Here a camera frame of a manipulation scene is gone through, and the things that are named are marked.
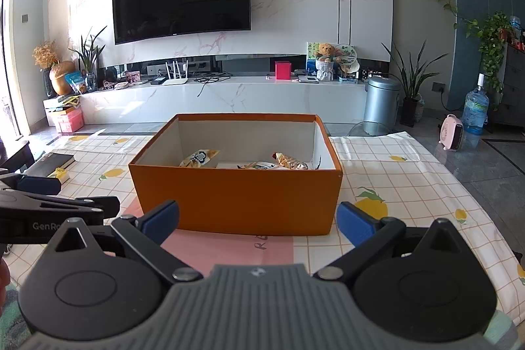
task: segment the black cable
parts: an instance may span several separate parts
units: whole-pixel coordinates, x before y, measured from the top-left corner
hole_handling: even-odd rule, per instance
[[[452,110],[447,109],[447,108],[445,107],[445,104],[443,103],[443,93],[444,93],[444,91],[443,91],[443,90],[440,90],[439,92],[441,93],[441,106],[443,106],[443,109],[445,109],[447,112],[456,112],[456,111],[458,111],[459,109],[461,109],[461,106],[458,107],[457,109],[452,109]]]
[[[199,97],[199,95],[202,94],[202,91],[206,84],[226,81],[232,76],[233,75],[228,72],[200,72],[198,74],[195,74],[195,82],[203,84],[202,88],[200,89],[200,93],[197,97]]]

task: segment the wall-mounted vine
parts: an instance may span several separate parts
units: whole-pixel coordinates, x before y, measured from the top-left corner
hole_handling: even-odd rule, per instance
[[[455,0],[437,0],[443,5],[445,11],[450,11],[456,17],[454,28],[464,23],[466,27],[465,36],[472,34],[480,39],[479,50],[481,52],[481,67],[487,76],[486,82],[489,88],[497,93],[501,93],[502,84],[498,79],[498,71],[503,61],[505,52],[505,32],[512,32],[512,27],[507,16],[503,12],[496,12],[487,17],[480,27],[478,20],[468,20],[458,13]]]

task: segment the pink space heater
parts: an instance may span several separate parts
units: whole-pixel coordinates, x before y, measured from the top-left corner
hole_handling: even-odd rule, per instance
[[[456,151],[459,149],[463,137],[463,123],[454,115],[448,115],[441,126],[439,142],[444,150]]]

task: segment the pink storage box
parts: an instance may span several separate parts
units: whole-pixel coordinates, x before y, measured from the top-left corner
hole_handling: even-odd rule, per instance
[[[290,80],[292,63],[290,61],[275,61],[275,79]]]
[[[66,115],[56,115],[53,119],[59,133],[74,133],[84,126],[80,108]]]

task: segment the triangular hole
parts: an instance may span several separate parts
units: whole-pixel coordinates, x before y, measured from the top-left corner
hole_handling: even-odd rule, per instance
[[[444,251],[444,252],[453,252],[453,253],[459,252],[459,248],[457,247],[450,233],[443,229],[437,230],[436,235],[434,236],[434,239],[432,239],[430,248],[437,250],[437,251]]]
[[[78,231],[78,229],[71,228],[66,231],[66,234],[64,237],[62,237],[62,240],[57,245],[57,249],[55,249],[56,252],[65,252],[65,251],[72,251],[75,249],[84,249],[86,247],[86,243],[82,239],[82,235]]]

